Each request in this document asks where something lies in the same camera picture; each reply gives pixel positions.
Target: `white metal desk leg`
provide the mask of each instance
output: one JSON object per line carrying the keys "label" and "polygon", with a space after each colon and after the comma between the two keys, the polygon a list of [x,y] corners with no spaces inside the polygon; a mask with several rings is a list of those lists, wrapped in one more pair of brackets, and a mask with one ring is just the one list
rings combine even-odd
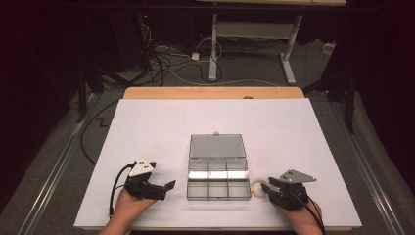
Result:
{"label": "white metal desk leg", "polygon": [[216,69],[217,69],[216,26],[217,26],[217,14],[213,14],[213,22],[211,24],[211,53],[210,53],[210,63],[209,63],[209,69],[208,69],[208,79],[210,81],[216,81]]}
{"label": "white metal desk leg", "polygon": [[281,53],[281,62],[283,64],[284,72],[287,77],[288,84],[295,85],[296,79],[294,78],[293,70],[290,66],[290,55],[291,51],[293,50],[294,43],[296,42],[297,33],[299,32],[300,23],[301,23],[302,16],[296,17],[296,22],[293,25],[293,28],[291,30],[290,39],[288,41],[288,47],[286,53]]}

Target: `human hand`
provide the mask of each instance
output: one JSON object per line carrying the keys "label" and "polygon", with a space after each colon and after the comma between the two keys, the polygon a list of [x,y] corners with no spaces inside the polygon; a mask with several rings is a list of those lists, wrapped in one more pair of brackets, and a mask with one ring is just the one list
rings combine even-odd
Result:
{"label": "human hand", "polygon": [[141,214],[154,204],[157,200],[142,199],[137,200],[132,197],[125,189],[121,189],[116,200],[115,211],[108,224],[100,235],[123,235],[128,227],[136,221]]}
{"label": "human hand", "polygon": [[[317,221],[311,215],[311,213],[306,208],[301,208],[295,211],[287,211],[275,204],[272,204],[278,211],[285,215],[291,222],[294,231],[299,235],[322,235]],[[307,203],[308,207],[317,215],[319,219],[321,216],[318,216],[321,213],[321,208],[316,202],[311,200]]]}

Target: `wooden desk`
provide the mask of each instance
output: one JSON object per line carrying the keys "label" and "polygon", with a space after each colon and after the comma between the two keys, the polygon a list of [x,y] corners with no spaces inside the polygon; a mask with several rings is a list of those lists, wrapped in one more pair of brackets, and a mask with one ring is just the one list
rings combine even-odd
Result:
{"label": "wooden desk", "polygon": [[[241,99],[245,96],[254,99]],[[157,162],[151,183],[164,185],[175,179],[176,186],[132,230],[290,230],[287,219],[267,198],[187,200],[190,136],[214,131],[242,134],[250,182],[279,176],[290,168],[307,173],[317,178],[305,187],[323,209],[327,230],[361,226],[311,104],[296,87],[128,88],[116,108],[74,226],[105,226],[116,175],[144,157]]]}
{"label": "wooden desk", "polygon": [[[300,5],[333,7],[344,6],[346,0],[198,0],[202,2],[218,3],[250,3],[250,4],[273,4],[273,5]],[[217,37],[246,37],[265,39],[288,39],[285,53],[280,54],[281,63],[289,85],[296,85],[296,79],[290,66],[290,56],[299,32],[302,16],[296,16],[293,23],[247,23],[247,22],[222,22],[213,14],[211,51],[208,79],[216,80],[217,60],[216,52]]]}

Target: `beige rubber band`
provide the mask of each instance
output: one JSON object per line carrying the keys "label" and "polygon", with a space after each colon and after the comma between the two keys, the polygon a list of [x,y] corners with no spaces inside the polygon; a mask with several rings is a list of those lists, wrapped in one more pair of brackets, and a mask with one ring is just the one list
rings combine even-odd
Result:
{"label": "beige rubber band", "polygon": [[257,184],[257,183],[263,183],[263,184],[265,184],[265,185],[267,185],[267,186],[269,186],[269,183],[268,182],[266,182],[264,179],[256,179],[256,180],[254,180],[252,183],[251,183],[251,193],[254,195],[254,196],[256,196],[257,198],[265,198],[265,196],[266,196],[266,193],[264,193],[262,190],[261,191],[258,191],[258,190],[255,190],[255,185]]}

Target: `transparent storage box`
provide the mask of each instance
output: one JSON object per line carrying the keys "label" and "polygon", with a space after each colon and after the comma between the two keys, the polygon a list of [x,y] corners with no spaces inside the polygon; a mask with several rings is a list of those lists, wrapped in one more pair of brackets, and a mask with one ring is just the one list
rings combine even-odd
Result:
{"label": "transparent storage box", "polygon": [[249,200],[248,163],[242,135],[192,135],[188,200]]}

